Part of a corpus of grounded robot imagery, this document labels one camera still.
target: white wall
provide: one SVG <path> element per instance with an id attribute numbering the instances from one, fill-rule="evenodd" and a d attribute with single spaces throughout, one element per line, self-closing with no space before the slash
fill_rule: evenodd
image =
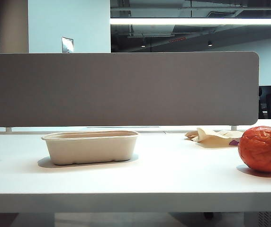
<path id="1" fill-rule="evenodd" d="M 110 52 L 109 0 L 28 0 L 29 52 Z"/>
<path id="2" fill-rule="evenodd" d="M 271 85 L 271 39 L 236 44 L 206 51 L 255 51 L 260 57 L 260 85 Z"/>
<path id="3" fill-rule="evenodd" d="M 27 0 L 0 1 L 0 53 L 27 52 Z"/>

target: fluorescent light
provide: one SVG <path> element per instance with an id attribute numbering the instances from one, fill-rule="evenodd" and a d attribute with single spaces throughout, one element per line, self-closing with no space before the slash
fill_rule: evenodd
<path id="1" fill-rule="evenodd" d="M 112 25 L 271 25 L 271 19 L 240 18 L 111 18 Z"/>

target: napkin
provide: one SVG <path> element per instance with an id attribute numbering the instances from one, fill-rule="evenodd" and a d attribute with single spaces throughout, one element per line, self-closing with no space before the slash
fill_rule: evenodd
<path id="1" fill-rule="evenodd" d="M 190 140 L 200 143 L 212 143 L 220 146 L 237 146 L 243 135 L 241 131 L 222 130 L 215 132 L 207 128 L 197 128 L 197 131 L 190 131 L 185 134 Z"/>

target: orange fruit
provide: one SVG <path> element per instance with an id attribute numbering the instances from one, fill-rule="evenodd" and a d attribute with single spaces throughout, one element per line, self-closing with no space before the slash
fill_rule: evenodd
<path id="1" fill-rule="evenodd" d="M 258 126 L 246 130 L 240 139 L 238 150 L 248 167 L 271 172 L 271 127 Z"/>

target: ceiling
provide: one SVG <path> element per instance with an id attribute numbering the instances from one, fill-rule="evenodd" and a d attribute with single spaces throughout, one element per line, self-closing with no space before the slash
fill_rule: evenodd
<path id="1" fill-rule="evenodd" d="M 271 18 L 271 0 L 111 0 L 111 17 L 237 17 Z M 199 9 L 198 7 L 225 7 Z M 229 9 L 249 7 L 253 10 Z M 218 46 L 250 42 L 271 37 L 271 26 L 141 26 L 112 25 L 112 52 L 199 51 L 213 40 Z"/>

